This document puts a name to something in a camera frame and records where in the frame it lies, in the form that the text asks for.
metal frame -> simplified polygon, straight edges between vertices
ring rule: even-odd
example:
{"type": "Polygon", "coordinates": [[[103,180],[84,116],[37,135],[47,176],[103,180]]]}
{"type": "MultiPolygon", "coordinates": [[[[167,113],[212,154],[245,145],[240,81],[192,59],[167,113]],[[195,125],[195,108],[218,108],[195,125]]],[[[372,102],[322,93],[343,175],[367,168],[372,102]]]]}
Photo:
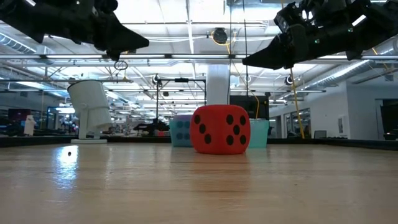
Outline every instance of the metal frame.
{"type": "MultiPolygon", "coordinates": [[[[244,59],[244,54],[122,54],[120,59],[244,59]]],[[[4,54],[0,55],[1,60],[93,60],[103,59],[110,60],[105,54],[52,54],[52,55],[18,55],[18,54],[4,54]]],[[[342,61],[346,62],[345,55],[326,55],[314,59],[312,61],[342,61]]],[[[356,60],[398,60],[398,55],[362,55],[356,60]]]]}
{"type": "Polygon", "coordinates": [[[180,83],[188,83],[188,82],[194,82],[201,90],[205,93],[205,105],[206,105],[206,97],[207,97],[207,89],[206,89],[206,80],[205,79],[189,79],[189,78],[159,78],[156,81],[156,123],[158,122],[159,118],[159,92],[169,83],[169,82],[180,82],[180,83]],[[159,89],[159,82],[165,81],[163,84],[162,88],[159,89]],[[205,88],[203,89],[200,87],[198,82],[203,82],[205,84],[205,88]]]}

red die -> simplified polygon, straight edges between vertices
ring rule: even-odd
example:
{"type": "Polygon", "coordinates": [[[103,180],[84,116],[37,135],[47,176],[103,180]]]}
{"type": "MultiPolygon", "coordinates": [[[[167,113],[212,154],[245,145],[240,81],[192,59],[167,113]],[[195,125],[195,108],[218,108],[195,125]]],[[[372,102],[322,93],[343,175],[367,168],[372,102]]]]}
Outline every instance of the red die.
{"type": "Polygon", "coordinates": [[[200,153],[241,154],[249,146],[249,116],[240,106],[202,106],[192,116],[190,134],[200,153]]]}

pillar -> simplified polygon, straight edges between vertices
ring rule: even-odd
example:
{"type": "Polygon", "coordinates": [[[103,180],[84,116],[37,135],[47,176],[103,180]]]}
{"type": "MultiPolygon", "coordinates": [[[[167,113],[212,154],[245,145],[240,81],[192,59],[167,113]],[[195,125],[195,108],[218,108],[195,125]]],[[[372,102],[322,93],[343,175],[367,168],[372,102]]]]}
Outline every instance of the pillar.
{"type": "Polygon", "coordinates": [[[229,65],[209,65],[206,90],[207,105],[229,104],[229,65]]]}

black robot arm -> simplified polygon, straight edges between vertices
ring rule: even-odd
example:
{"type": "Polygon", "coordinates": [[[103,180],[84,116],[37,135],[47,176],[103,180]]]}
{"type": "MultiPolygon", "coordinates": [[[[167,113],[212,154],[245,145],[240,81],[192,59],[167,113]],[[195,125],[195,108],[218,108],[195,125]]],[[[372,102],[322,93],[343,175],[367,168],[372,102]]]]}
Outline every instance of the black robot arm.
{"type": "Polygon", "coordinates": [[[0,19],[42,43],[44,35],[93,44],[113,60],[122,52],[147,47],[149,41],[124,27],[114,14],[117,0],[0,1],[0,19]]]}
{"type": "Polygon", "coordinates": [[[295,63],[339,52],[346,52],[348,60],[358,58],[364,50],[398,34],[398,2],[304,0],[298,6],[288,4],[274,22],[282,33],[267,48],[243,59],[244,65],[292,68],[295,63]]]}

yellow cable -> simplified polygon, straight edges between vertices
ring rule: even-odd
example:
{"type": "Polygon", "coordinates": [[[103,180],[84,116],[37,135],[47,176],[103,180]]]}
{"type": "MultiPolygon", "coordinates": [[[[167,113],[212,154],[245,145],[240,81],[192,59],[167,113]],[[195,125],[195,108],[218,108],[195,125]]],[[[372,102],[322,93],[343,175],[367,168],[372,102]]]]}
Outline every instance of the yellow cable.
{"type": "MultiPolygon", "coordinates": [[[[372,50],[373,50],[374,54],[378,55],[378,53],[377,53],[377,51],[376,51],[376,49],[374,47],[372,47],[372,50]]],[[[383,63],[383,65],[385,66],[385,68],[387,70],[389,69],[388,66],[386,65],[386,63],[383,63]]]]}
{"type": "MultiPolygon", "coordinates": [[[[238,73],[239,77],[241,78],[241,80],[243,81],[244,85],[246,86],[246,88],[248,88],[248,84],[244,81],[244,79],[241,76],[241,73],[238,71],[238,68],[236,68],[235,62],[232,61],[232,64],[234,65],[236,72],[238,73]]],[[[257,111],[256,111],[256,119],[258,119],[259,117],[259,108],[260,108],[260,101],[259,98],[252,92],[250,91],[253,96],[255,97],[255,99],[257,100],[257,111]]]]}
{"type": "Polygon", "coordinates": [[[296,105],[297,120],[298,120],[298,125],[300,126],[301,138],[302,138],[302,139],[305,139],[303,124],[302,124],[302,122],[301,122],[299,104],[297,103],[296,84],[295,84],[295,82],[294,82],[294,76],[293,76],[293,69],[292,69],[292,68],[290,68],[290,77],[291,77],[291,79],[292,79],[292,89],[293,89],[293,93],[294,93],[294,104],[296,105]]]}
{"type": "MultiPolygon", "coordinates": [[[[214,34],[214,31],[211,33],[211,39],[213,40],[213,42],[214,42],[215,44],[217,44],[217,45],[220,45],[220,46],[226,46],[226,50],[228,51],[228,54],[231,54],[231,49],[229,49],[229,46],[230,46],[233,42],[235,42],[236,33],[234,33],[234,40],[231,40],[231,41],[230,41],[229,43],[227,43],[227,44],[219,44],[219,43],[217,43],[217,42],[214,40],[214,38],[213,38],[213,34],[214,34]]],[[[240,72],[238,71],[238,68],[236,68],[236,65],[235,65],[235,63],[234,63],[233,61],[232,61],[232,64],[234,65],[234,67],[235,67],[235,69],[236,69],[236,72],[239,74],[239,77],[242,79],[242,81],[243,81],[243,83],[244,83],[246,89],[248,89],[248,88],[249,88],[249,87],[248,87],[248,84],[247,84],[247,83],[244,81],[244,79],[242,78],[240,72]]],[[[258,119],[258,117],[259,117],[259,108],[260,108],[260,101],[259,101],[259,98],[258,98],[252,91],[250,91],[250,92],[253,94],[253,96],[254,96],[255,99],[257,100],[256,119],[258,119]]]]}

